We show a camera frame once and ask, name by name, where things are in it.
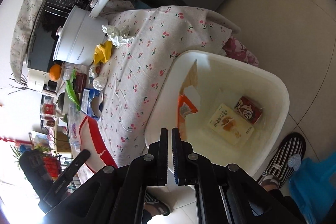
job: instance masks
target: tiled floor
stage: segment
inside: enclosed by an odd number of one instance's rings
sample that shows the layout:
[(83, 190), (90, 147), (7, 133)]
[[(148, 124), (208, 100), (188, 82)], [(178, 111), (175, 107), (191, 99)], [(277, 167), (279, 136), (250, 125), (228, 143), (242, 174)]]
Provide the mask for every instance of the tiled floor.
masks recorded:
[[(226, 0), (219, 13), (241, 27), (237, 38), (259, 59), (260, 68), (286, 85), (290, 108), (280, 136), (254, 178), (267, 166), (290, 132), (306, 138), (305, 157), (326, 159), (336, 151), (336, 3), (335, 0)], [(155, 223), (197, 223), (194, 191), (174, 185), (150, 189), (174, 208)], [(282, 189), (289, 194), (288, 186)]]

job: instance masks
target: orange packaging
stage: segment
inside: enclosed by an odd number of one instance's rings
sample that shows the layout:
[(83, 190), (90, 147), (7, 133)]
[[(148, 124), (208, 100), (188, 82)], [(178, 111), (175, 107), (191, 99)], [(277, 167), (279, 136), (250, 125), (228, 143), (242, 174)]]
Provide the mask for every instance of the orange packaging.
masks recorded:
[(197, 80), (197, 63), (195, 61), (181, 85), (178, 97), (177, 127), (183, 141), (187, 138), (185, 117), (197, 113), (200, 108), (200, 96), (196, 91)]

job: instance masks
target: blue box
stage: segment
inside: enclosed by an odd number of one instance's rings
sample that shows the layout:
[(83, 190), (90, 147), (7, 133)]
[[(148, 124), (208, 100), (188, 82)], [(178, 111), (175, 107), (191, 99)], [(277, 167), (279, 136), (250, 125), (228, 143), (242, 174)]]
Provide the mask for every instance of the blue box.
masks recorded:
[(103, 105), (102, 92), (96, 89), (83, 89), (81, 110), (89, 117), (99, 120)]

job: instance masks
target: yellow bag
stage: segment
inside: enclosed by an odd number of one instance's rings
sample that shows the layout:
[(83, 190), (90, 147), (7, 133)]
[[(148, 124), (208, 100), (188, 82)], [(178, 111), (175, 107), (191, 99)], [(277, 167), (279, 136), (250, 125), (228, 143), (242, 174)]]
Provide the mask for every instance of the yellow bag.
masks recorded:
[(94, 50), (93, 63), (97, 65), (99, 62), (106, 63), (112, 54), (112, 41), (107, 40), (104, 44), (99, 44)]

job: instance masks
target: red snack can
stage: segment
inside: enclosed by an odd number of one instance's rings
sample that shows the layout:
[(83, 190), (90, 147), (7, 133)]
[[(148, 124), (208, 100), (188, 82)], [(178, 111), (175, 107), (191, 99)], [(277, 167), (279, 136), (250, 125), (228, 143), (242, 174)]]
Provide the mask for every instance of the red snack can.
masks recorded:
[(43, 113), (53, 115), (55, 112), (54, 105), (52, 104), (43, 104)]
[(255, 124), (263, 113), (249, 99), (242, 96), (235, 106), (235, 110), (251, 124)]

